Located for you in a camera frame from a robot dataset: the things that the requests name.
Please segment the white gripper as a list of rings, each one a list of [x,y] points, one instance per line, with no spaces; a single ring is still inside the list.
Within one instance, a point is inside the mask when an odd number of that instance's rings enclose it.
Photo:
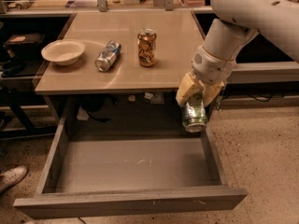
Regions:
[[[176,94],[178,105],[184,106],[190,97],[203,90],[203,104],[208,106],[225,87],[223,81],[232,74],[234,66],[235,60],[216,58],[200,46],[192,59],[192,69],[196,76],[189,72],[181,80]],[[204,89],[196,77],[206,83]]]

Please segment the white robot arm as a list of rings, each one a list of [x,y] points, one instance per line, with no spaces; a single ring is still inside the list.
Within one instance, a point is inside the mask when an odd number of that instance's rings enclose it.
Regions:
[[[256,35],[262,35],[299,61],[299,5],[287,0],[210,0],[217,18],[181,80],[176,100],[185,106],[196,93],[209,105],[231,75],[235,59]]]

